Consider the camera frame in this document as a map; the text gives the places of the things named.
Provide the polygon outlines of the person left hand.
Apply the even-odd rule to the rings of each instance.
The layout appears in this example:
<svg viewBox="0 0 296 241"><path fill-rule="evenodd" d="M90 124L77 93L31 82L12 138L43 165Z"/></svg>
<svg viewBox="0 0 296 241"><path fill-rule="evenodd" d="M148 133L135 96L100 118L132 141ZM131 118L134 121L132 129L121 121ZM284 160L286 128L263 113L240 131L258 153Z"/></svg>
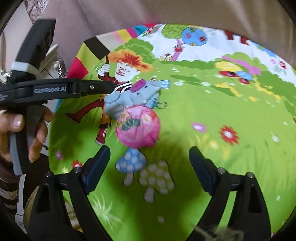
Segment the person left hand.
<svg viewBox="0 0 296 241"><path fill-rule="evenodd" d="M39 121L36 133L31 146L29 147L28 158L31 162L38 159L41 153L43 144L48 135L48 128L46 122L53 120L53 113L45 107L42 118ZM25 119L20 114L14 114L4 110L1 113L1 160L11 162L11 154L9 150L8 133L20 132L25 125Z"/></svg>

